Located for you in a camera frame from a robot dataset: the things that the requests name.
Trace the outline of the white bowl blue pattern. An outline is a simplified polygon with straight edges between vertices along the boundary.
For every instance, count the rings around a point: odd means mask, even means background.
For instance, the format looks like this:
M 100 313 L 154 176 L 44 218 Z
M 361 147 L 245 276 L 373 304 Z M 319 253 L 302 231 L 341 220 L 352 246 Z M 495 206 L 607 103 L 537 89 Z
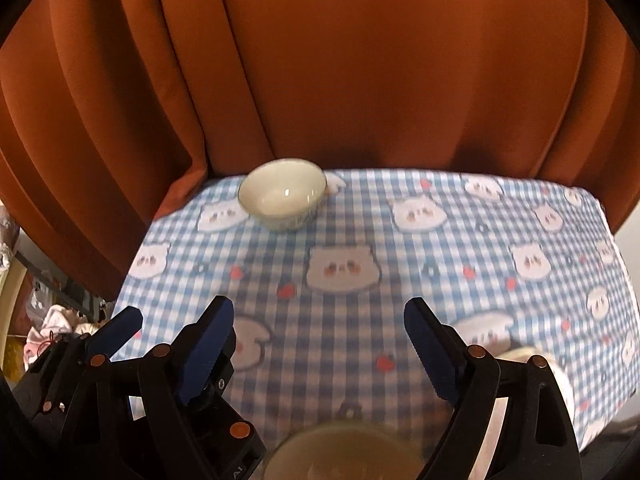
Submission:
M 265 479 L 415 479 L 425 460 L 411 443 L 373 422 L 341 420 L 299 432 L 267 460 Z

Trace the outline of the pink clutter pile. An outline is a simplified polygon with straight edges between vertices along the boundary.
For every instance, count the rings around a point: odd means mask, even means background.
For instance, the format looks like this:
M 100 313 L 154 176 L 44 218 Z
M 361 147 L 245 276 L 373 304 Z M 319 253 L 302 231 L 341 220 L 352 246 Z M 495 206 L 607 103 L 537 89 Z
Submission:
M 32 327 L 27 336 L 23 348 L 23 362 L 25 370 L 34 364 L 40 354 L 46 350 L 52 342 L 64 335 L 93 335 L 101 327 L 100 323 L 90 323 L 83 315 L 75 310 L 66 309 L 59 304 L 50 307 L 44 317 L 41 327 L 37 330 Z

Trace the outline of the blue checkered bear tablecloth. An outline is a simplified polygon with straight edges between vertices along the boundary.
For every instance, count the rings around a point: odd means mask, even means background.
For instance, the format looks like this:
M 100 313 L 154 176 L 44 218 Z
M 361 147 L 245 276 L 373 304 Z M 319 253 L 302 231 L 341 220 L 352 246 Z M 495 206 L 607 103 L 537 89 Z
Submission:
M 154 221 L 117 303 L 143 325 L 119 359 L 234 305 L 230 404 L 269 451 L 341 418 L 431 452 L 450 409 L 404 327 L 421 297 L 468 344 L 544 356 L 585 448 L 639 388 L 639 309 L 601 204 L 549 182 L 340 170 L 296 232 L 272 232 L 224 179 Z

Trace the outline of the orange curtain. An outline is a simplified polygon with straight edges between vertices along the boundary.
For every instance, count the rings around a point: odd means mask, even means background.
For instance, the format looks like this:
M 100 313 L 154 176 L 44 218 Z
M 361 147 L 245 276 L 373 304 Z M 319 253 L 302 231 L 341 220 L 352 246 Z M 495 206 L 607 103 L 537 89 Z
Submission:
M 639 199 L 639 49 L 606 0 L 32 0 L 1 49 L 1 198 L 112 299 L 152 220 L 268 160 Z

